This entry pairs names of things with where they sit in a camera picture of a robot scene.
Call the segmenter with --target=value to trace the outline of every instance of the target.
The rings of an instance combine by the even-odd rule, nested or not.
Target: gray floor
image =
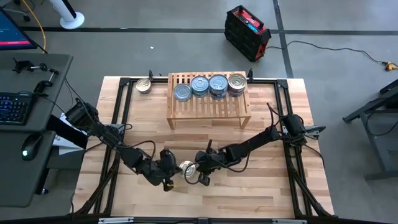
[[[43,25],[58,27],[59,17],[50,3],[46,0],[41,6],[41,1],[33,1]],[[70,2],[86,16],[84,27],[222,29],[226,11],[244,4],[265,26],[278,29],[272,0]],[[398,30],[392,22],[398,19],[398,2],[394,0],[279,0],[279,6],[284,29]],[[20,16],[15,18],[22,26],[36,26],[34,21],[26,24]],[[40,32],[28,34],[42,43]],[[147,75],[149,69],[162,74],[247,71],[252,67],[257,77],[287,76],[280,50],[268,49],[264,58],[251,63],[225,41],[223,34],[47,32],[46,37],[50,53],[74,56],[68,79],[94,105],[105,75]],[[398,35],[286,35],[286,39],[363,49],[377,60],[398,62]],[[272,35],[269,45],[280,46],[278,34]],[[315,123],[326,126],[320,148],[335,213],[343,218],[397,223],[398,179],[365,182],[364,175],[379,171],[377,161],[360,122],[345,124],[341,118],[373,99],[380,88],[398,78],[398,72],[385,72],[361,53],[302,44],[290,45],[289,56],[294,78],[305,79]],[[91,88],[84,88],[81,82],[90,83]],[[63,108],[70,106],[66,90],[58,103]],[[50,194],[35,197],[28,208],[0,208],[0,219],[68,213],[77,175],[53,172],[47,181]]]

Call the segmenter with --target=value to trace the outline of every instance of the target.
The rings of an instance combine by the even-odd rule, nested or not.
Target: wooden table
[[[103,123],[111,122],[119,79],[120,77],[104,78],[97,104],[99,118]],[[294,113],[304,119],[305,125],[312,125],[304,80],[289,79],[288,83]],[[242,142],[270,125],[271,117],[266,103],[268,102],[276,108],[272,85],[249,84],[248,88],[252,118],[244,130],[239,128],[239,121],[221,119],[177,121],[176,130],[170,130],[166,120],[167,84],[153,83],[152,92],[148,95],[140,95],[134,88],[127,122],[132,124],[133,129],[126,132],[124,142],[131,145],[151,139],[157,143],[158,151],[155,159],[159,158],[159,152],[164,147],[168,147],[174,152],[178,163],[186,160],[193,161],[197,151],[206,148],[209,139],[213,140],[214,148]],[[123,107],[121,108],[120,119],[123,112]],[[88,147],[96,143],[98,140],[93,138],[89,141]],[[308,145],[319,150],[315,140],[308,139]],[[149,154],[152,150],[151,147],[150,144],[142,145],[142,148]],[[105,146],[100,146],[85,154],[73,199],[76,209],[84,204],[98,185],[104,152]],[[325,210],[333,213],[322,160],[305,147],[303,147],[302,158],[308,188]],[[243,168],[245,161],[243,160],[234,168]],[[210,186],[205,187],[201,184],[188,185],[179,175],[175,175],[173,180],[177,185],[176,188],[170,192],[164,192],[161,185],[152,186],[142,175],[135,175],[121,164],[112,215],[218,218],[294,217],[282,141],[272,142],[253,151],[245,172],[234,173],[222,169],[212,173],[210,177]],[[106,204],[107,192],[108,189],[105,189],[102,209]],[[300,208],[304,211],[300,190],[298,190],[298,195]]]

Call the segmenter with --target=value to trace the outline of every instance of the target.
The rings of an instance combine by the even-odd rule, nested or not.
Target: red power station
[[[225,37],[251,62],[255,62],[266,52],[269,29],[244,6],[228,11],[225,21]]]

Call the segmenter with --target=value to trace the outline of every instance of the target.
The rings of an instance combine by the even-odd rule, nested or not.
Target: computer screen
[[[36,49],[34,42],[0,7],[0,50]]]

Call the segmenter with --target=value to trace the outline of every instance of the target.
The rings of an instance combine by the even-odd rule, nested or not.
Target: silver can
[[[136,88],[141,94],[148,94],[152,89],[152,83],[147,78],[141,78],[136,82]]]
[[[220,100],[225,97],[228,88],[228,79],[224,75],[213,75],[209,83],[210,96],[214,100]]]
[[[198,76],[191,82],[192,94],[196,97],[205,97],[209,92],[209,80],[206,77]]]
[[[228,94],[232,97],[239,97],[246,87],[246,77],[242,74],[232,74],[228,78]]]
[[[192,162],[190,162],[190,161],[184,161],[180,164],[180,168],[182,170],[180,172],[180,176],[182,178],[191,179],[195,175],[197,168],[195,167],[195,165],[191,165],[191,164],[192,164]]]
[[[191,87],[187,84],[178,84],[174,88],[174,97],[180,102],[188,101],[192,96]]]

